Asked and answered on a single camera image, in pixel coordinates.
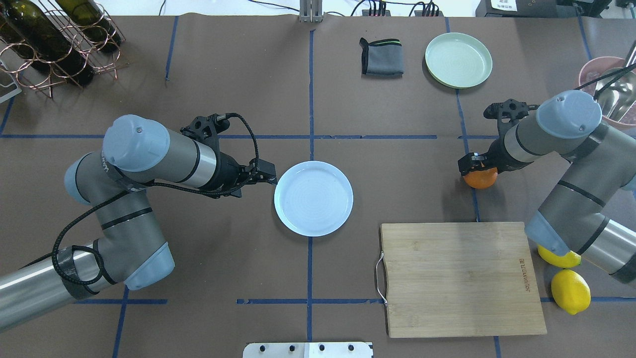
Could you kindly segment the yellow lemon outer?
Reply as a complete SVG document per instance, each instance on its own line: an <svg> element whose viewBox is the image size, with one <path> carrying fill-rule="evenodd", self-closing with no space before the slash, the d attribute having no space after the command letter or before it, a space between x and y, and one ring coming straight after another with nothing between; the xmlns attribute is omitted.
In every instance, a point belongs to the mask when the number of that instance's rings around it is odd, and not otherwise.
<svg viewBox="0 0 636 358"><path fill-rule="evenodd" d="M557 272L551 280L550 290L555 303L570 315L581 313L591 304L590 287L574 270Z"/></svg>

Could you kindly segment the orange fruit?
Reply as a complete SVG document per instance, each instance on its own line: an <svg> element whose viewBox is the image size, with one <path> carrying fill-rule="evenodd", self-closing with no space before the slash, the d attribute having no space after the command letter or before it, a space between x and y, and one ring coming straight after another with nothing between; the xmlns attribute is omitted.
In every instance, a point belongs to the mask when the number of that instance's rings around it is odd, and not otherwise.
<svg viewBox="0 0 636 358"><path fill-rule="evenodd" d="M474 189L486 189L495 184L499 175L497 168L490 168L484 171L470 172L463 176L468 186Z"/></svg>

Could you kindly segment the black computer box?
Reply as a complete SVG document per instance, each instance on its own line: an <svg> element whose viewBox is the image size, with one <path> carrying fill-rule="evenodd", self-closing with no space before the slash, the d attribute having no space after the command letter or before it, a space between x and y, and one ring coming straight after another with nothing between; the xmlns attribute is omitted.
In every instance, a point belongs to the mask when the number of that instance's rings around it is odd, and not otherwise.
<svg viewBox="0 0 636 358"><path fill-rule="evenodd" d="M556 0L480 0L475 17L558 18Z"/></svg>

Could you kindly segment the metal scoop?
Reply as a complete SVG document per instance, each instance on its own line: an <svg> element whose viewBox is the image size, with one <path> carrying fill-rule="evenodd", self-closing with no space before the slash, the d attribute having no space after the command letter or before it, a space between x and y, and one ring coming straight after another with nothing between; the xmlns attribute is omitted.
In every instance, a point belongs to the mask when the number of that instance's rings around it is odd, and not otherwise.
<svg viewBox="0 0 636 358"><path fill-rule="evenodd" d="M624 68L611 68L602 73L604 79L595 86L594 99L602 114L620 121L636 99L636 75Z"/></svg>

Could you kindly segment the light green plate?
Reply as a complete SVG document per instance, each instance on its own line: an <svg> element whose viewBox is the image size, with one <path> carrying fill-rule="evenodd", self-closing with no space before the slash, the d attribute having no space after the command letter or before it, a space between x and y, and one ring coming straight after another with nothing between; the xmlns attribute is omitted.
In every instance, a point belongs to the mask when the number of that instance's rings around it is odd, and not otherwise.
<svg viewBox="0 0 636 358"><path fill-rule="evenodd" d="M493 59L478 39L449 32L436 36L427 45L424 61L431 76L454 89L473 88L485 82L493 70Z"/></svg>

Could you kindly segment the aluminium frame post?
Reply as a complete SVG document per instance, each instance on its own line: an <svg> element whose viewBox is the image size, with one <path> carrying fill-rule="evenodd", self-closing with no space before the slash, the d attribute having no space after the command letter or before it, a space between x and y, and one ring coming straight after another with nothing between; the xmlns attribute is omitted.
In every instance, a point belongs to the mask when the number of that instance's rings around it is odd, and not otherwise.
<svg viewBox="0 0 636 358"><path fill-rule="evenodd" d="M302 23L320 23L324 19L322 0L300 0L299 20Z"/></svg>

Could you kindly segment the grey folded cloth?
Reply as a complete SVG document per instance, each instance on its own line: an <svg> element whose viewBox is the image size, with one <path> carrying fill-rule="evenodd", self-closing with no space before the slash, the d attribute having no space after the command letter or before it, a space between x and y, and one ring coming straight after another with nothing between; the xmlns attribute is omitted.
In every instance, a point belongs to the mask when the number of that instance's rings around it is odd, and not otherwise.
<svg viewBox="0 0 636 358"><path fill-rule="evenodd" d="M379 39L368 42L360 38L361 74L366 76L396 78L404 75L403 47L399 39Z"/></svg>

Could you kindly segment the bamboo cutting board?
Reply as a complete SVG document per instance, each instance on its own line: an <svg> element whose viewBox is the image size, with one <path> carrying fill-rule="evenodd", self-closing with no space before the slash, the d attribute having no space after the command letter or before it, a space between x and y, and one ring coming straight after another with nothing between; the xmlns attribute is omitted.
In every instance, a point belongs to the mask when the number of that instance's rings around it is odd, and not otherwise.
<svg viewBox="0 0 636 358"><path fill-rule="evenodd" d="M393 339L545 335L523 222L384 223Z"/></svg>

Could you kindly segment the pink bowl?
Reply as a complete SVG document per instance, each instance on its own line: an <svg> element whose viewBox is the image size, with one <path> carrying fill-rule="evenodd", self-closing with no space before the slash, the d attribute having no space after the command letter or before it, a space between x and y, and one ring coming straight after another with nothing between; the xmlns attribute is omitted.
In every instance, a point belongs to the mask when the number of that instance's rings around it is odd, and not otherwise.
<svg viewBox="0 0 636 358"><path fill-rule="evenodd" d="M579 75L576 79L575 87L578 88L582 84L585 84L591 80L596 79L608 69L623 67L624 63L625 63L625 60L623 58L613 57L613 56L603 56L603 57L597 57L595 59L592 59L591 61L588 61L588 63L584 64L584 66L582 66L581 70L579 71ZM616 122L614 120L611 120L611 118L608 118L605 115L603 115L603 120L607 124L615 127L616 129L627 132L629 135L634 136L635 128L636 128L635 127L635 124L636 124L635 104L632 105L632 107L629 109L629 111L627 111L627 113L625 113L625 115L622 117L620 121Z"/></svg>

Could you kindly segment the light blue plate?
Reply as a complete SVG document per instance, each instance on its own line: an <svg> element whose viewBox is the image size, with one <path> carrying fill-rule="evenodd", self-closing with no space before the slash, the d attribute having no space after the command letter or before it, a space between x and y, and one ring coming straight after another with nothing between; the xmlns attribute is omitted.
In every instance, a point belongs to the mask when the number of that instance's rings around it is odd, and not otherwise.
<svg viewBox="0 0 636 358"><path fill-rule="evenodd" d="M348 177L336 166L305 161L280 177L273 204L279 219L291 231L320 237L333 233L347 221L354 195Z"/></svg>

